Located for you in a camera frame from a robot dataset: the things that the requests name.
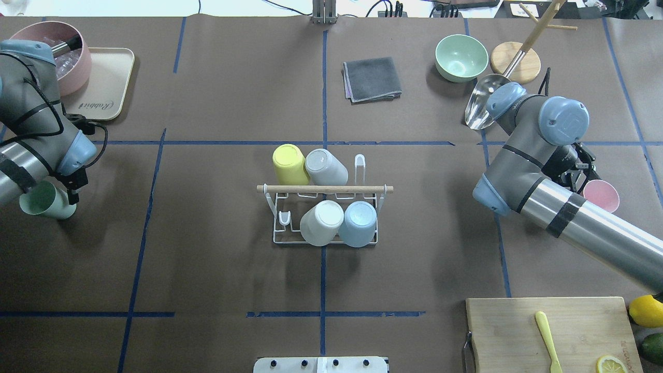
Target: white power strip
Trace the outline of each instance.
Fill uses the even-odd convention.
[[[389,360],[379,356],[260,358],[253,373],[389,373]]]

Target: green bowl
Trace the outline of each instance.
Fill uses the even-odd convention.
[[[488,51],[473,37],[463,34],[443,38],[435,48],[435,67],[454,83],[469,82],[488,66]]]

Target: light blue cup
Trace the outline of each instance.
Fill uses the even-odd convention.
[[[375,207],[368,202],[352,202],[345,210],[343,224],[338,229],[338,236],[346,245],[362,248],[373,241],[377,227]]]
[[[488,66],[488,51],[480,41],[463,34],[449,35],[435,48],[435,67],[454,83],[469,82]]]

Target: yellow knife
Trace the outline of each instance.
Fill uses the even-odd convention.
[[[542,311],[538,311],[534,314],[536,319],[536,324],[539,327],[543,341],[546,343],[546,348],[548,349],[548,354],[550,355],[550,373],[562,373],[562,366],[560,365],[560,359],[557,357],[557,352],[555,351],[555,344],[552,342],[552,333],[550,332],[550,325],[548,324],[548,317]]]

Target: wooden cutting board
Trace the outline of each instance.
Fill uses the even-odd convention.
[[[465,301],[477,373],[547,373],[550,356],[534,314],[548,316],[564,373],[596,373],[610,354],[642,373],[621,297],[470,298]]]
[[[496,74],[503,74],[507,69],[507,66],[511,63],[513,56],[516,55],[516,52],[518,52],[521,46],[521,42],[515,41],[503,42],[496,46],[491,53],[490,59],[493,72]],[[513,70],[509,79],[511,79],[512,82],[518,82],[521,84],[529,83],[536,78],[540,71],[541,60],[534,49],[530,49],[530,51],[525,54],[522,61],[520,61],[516,69]]]

